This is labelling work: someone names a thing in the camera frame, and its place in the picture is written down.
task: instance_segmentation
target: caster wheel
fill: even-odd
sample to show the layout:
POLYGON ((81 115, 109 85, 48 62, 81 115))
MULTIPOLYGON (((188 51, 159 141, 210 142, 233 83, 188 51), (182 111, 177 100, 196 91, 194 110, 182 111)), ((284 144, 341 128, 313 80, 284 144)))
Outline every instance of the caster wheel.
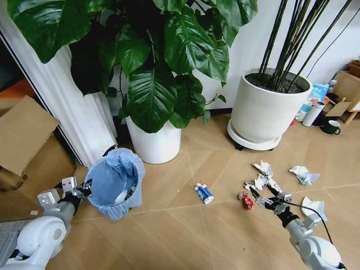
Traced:
POLYGON ((236 143, 235 148, 238 149, 239 151, 242 151, 242 150, 244 150, 245 147, 236 143))

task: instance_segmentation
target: bottle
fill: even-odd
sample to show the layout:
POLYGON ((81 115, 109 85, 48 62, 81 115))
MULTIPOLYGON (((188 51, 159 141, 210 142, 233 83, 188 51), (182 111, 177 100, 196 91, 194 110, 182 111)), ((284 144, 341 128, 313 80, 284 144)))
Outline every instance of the bottle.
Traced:
POLYGON ((320 101, 316 102, 316 104, 311 108, 311 111, 305 117, 303 121, 303 125, 305 127, 310 127, 324 107, 325 107, 324 103, 320 101))
POLYGON ((210 204, 214 200, 213 194, 205 184, 196 184, 195 191, 204 204, 210 204))
POLYGON ((335 87, 335 84, 337 83, 338 81, 337 80, 331 80, 328 84, 328 89, 327 89, 327 92, 328 93, 331 93, 334 91, 334 87, 335 87))

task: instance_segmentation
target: wooden floor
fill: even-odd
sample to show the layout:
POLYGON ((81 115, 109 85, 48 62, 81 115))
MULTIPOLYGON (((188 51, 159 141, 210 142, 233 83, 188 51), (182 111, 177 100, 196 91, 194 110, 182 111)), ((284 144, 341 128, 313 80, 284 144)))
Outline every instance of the wooden floor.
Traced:
MULTIPOLYGON (((258 205, 246 211, 237 199, 243 181, 257 176, 251 163, 261 160, 271 164, 274 179, 293 193, 293 202, 300 204, 304 196, 325 201, 334 244, 347 268, 358 269, 360 119, 339 136, 296 123, 273 151, 240 152, 226 136, 229 118, 212 117, 206 126, 202 119, 192 121, 175 159, 145 164, 143 205, 122 220, 111 222, 85 201, 47 269, 307 269, 272 212, 258 205), (294 165, 321 177, 302 186, 288 172, 294 165), (214 203, 199 200, 194 192, 199 182, 210 187, 214 203)), ((301 216, 299 209, 292 211, 301 216)), ((322 226, 315 231, 326 238, 322 226)))

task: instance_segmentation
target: large white planter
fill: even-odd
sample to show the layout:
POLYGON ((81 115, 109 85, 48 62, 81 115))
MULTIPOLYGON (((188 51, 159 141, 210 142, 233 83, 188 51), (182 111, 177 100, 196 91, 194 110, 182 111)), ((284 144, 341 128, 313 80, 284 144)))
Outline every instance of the large white planter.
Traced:
POLYGON ((151 164, 172 160, 180 151, 181 129, 169 121, 156 133, 146 133, 137 127, 130 116, 126 117, 135 152, 142 161, 151 164))
MULTIPOLYGON (((283 94, 268 91, 250 84, 245 76, 256 73, 259 69, 250 70, 241 77, 234 107, 231 114, 232 126, 244 139, 264 143, 274 141, 287 130, 296 113, 312 90, 312 84, 299 77, 297 85, 304 92, 283 94)), ((267 69, 272 74, 274 69, 267 69)), ((292 80, 295 74, 289 73, 292 80)))

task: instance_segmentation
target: black cable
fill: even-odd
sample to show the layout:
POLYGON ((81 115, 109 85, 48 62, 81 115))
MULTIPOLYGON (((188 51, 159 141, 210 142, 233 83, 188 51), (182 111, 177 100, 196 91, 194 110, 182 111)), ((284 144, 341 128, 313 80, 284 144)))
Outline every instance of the black cable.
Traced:
POLYGON ((293 204, 293 203, 291 203, 291 202, 287 202, 287 201, 284 201, 284 200, 281 200, 281 202, 282 202, 282 203, 285 203, 285 204, 290 204, 290 205, 293 205, 293 206, 297 206, 297 207, 300 207, 300 208, 305 208, 305 209, 309 209, 309 210, 311 210, 311 211, 314 211, 314 212, 321 218, 322 224, 323 224, 324 227, 325 227, 325 230, 326 230, 327 236, 328 236, 328 238, 329 238, 329 240, 330 240, 330 243, 334 244, 334 243, 332 242, 332 239, 331 239, 329 230, 328 230, 327 227, 326 227, 325 221, 322 219, 322 217, 320 216, 320 214, 319 214, 316 210, 314 210, 314 209, 312 209, 312 208, 310 208, 310 207, 306 207, 306 206, 299 205, 299 204, 293 204))
POLYGON ((340 32, 339 35, 337 35, 337 37, 330 43, 330 45, 326 48, 326 50, 320 55, 320 57, 316 60, 316 62, 314 63, 314 65, 311 67, 309 74, 306 76, 306 78, 308 78, 310 76, 310 73, 313 71, 314 67, 316 66, 317 62, 319 62, 319 60, 321 59, 321 57, 327 52, 328 49, 330 49, 330 47, 334 44, 334 42, 341 36, 341 34, 345 31, 345 29, 349 26, 349 24, 353 21, 353 19, 355 18, 355 16, 357 15, 357 13, 359 13, 360 8, 358 9, 358 11, 354 14, 354 16, 350 19, 350 21, 346 24, 346 26, 344 27, 344 29, 340 32))

